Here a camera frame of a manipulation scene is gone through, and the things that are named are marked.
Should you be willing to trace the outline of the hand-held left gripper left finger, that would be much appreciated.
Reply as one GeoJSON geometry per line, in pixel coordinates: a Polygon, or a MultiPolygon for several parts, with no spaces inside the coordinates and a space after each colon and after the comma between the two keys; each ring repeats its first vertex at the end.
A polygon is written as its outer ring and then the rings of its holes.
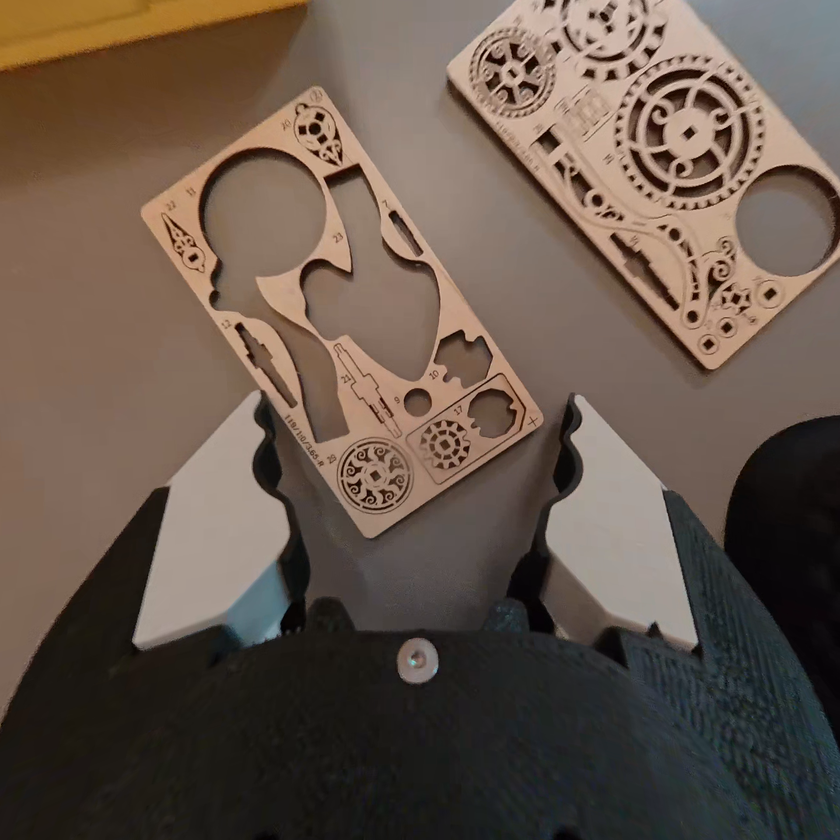
{"type": "Polygon", "coordinates": [[[169,479],[133,645],[151,650],[222,627],[243,646],[291,631],[308,553],[281,467],[270,404],[254,391],[169,479]]]}

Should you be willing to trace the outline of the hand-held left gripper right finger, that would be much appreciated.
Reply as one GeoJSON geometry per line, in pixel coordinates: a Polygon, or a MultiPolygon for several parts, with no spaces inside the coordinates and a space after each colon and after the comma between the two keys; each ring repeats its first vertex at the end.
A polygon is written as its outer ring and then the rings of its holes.
{"type": "Polygon", "coordinates": [[[653,632],[691,653],[698,631],[667,488],[580,394],[566,403],[553,485],[508,586],[531,627],[586,646],[614,629],[653,632]]]}

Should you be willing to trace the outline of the wooden puzzle sheet with cutouts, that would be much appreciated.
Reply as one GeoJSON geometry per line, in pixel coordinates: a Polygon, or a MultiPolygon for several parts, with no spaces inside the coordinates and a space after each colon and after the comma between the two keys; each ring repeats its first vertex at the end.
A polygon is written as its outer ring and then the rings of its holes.
{"type": "Polygon", "coordinates": [[[322,87],[303,91],[151,199],[141,216],[365,538],[380,536],[542,425],[538,405],[322,87]],[[322,231],[306,258],[281,274],[255,278],[266,304],[329,353],[348,432],[322,444],[279,333],[262,318],[215,302],[214,275],[223,261],[205,234],[204,199],[226,165],[256,152],[305,167],[324,200],[322,231]],[[436,334],[417,380],[388,372],[348,335],[324,339],[308,316],[305,270],[354,269],[347,227],[329,189],[331,179],[347,173],[361,174],[370,187],[385,252],[434,278],[436,334]]]}

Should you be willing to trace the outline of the wooden puzzle sheet with gears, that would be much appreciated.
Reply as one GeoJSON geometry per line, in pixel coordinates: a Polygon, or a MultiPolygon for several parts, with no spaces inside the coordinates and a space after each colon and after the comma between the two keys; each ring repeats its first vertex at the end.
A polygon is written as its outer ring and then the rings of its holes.
{"type": "Polygon", "coordinates": [[[449,82],[706,370],[838,261],[772,272],[737,214],[750,186],[838,177],[687,2],[515,2],[449,82]]]}

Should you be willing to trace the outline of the grey desk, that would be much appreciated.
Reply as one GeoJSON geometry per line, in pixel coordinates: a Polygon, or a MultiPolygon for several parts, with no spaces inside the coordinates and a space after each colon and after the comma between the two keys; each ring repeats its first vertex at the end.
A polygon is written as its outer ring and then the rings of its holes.
{"type": "Polygon", "coordinates": [[[570,392],[722,535],[765,439],[838,414],[838,267],[704,374],[446,86],[510,2],[311,2],[2,75],[2,683],[253,381],[143,204],[323,85],[539,404],[540,430],[378,539],[286,429],[311,596],[467,629],[529,546],[570,392]]]}

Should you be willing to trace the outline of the slotted yellow plastic bin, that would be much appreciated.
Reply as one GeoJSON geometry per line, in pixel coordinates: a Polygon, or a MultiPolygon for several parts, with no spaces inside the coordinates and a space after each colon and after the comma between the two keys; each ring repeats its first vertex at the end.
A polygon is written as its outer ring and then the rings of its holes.
{"type": "Polygon", "coordinates": [[[1,69],[304,5],[304,1],[2,1],[1,69]]]}

